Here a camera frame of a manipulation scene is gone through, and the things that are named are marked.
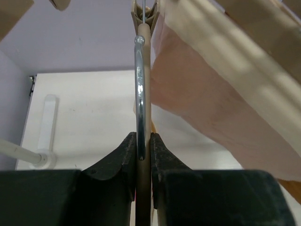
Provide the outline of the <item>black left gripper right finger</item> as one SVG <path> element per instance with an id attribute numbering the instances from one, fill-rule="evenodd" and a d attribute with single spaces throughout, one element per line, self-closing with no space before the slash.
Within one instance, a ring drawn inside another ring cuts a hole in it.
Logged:
<path id="1" fill-rule="evenodd" d="M 278 182 L 261 170 L 192 170 L 150 138 L 153 205 L 160 226 L 294 226 Z"/>

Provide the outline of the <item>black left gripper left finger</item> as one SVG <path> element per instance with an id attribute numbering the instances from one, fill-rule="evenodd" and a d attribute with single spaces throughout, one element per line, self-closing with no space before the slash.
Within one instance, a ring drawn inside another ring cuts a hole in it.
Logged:
<path id="1" fill-rule="evenodd" d="M 136 134 L 85 170 L 0 174 L 3 226 L 127 226 L 135 198 Z"/>

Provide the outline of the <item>cream beige underwear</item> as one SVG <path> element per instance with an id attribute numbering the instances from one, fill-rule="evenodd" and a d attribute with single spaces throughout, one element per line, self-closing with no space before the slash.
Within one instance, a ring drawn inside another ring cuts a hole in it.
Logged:
<path id="1" fill-rule="evenodd" d="M 301 200 L 301 157 L 256 111 L 153 118 L 167 148 L 194 169 L 264 170 Z"/>

